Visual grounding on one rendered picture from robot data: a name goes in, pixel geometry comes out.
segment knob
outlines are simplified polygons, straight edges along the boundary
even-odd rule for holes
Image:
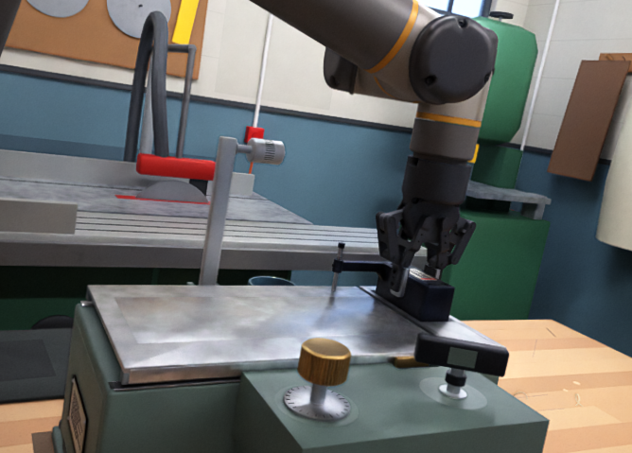
[[[298,374],[312,386],[290,388],[284,395],[286,406],[296,414],[312,420],[341,420],[351,410],[349,401],[328,386],[341,385],[349,372],[351,353],[334,340],[314,338],[301,346]]]

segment gold knob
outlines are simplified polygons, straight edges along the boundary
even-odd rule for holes
[[[301,346],[298,374],[314,385],[333,387],[346,381],[351,352],[335,340],[313,338]]]

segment wooden table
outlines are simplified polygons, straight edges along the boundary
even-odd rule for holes
[[[545,453],[632,453],[632,358],[552,320],[467,322],[510,351],[500,386],[551,423]],[[0,453],[31,453],[61,400],[0,406]]]

